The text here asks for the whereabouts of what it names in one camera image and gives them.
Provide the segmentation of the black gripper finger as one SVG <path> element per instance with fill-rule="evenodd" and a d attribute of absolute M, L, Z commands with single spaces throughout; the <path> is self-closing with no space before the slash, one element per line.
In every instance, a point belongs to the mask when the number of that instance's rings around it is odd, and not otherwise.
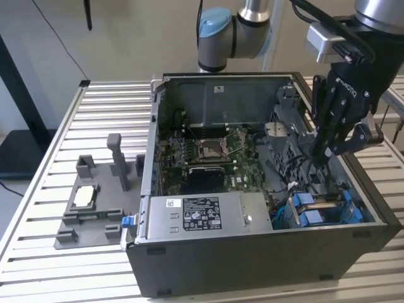
<path fill-rule="evenodd" d="M 384 141 L 384 134 L 371 110 L 366 113 L 350 109 L 341 101 L 334 114 L 326 137 L 326 150 L 334 155 L 359 152 Z"/>
<path fill-rule="evenodd" d="M 315 166 L 325 165 L 334 152 L 334 106 L 336 75 L 315 75 L 312 86 L 312 118 L 317 135 L 311 145 L 311 157 Z"/>

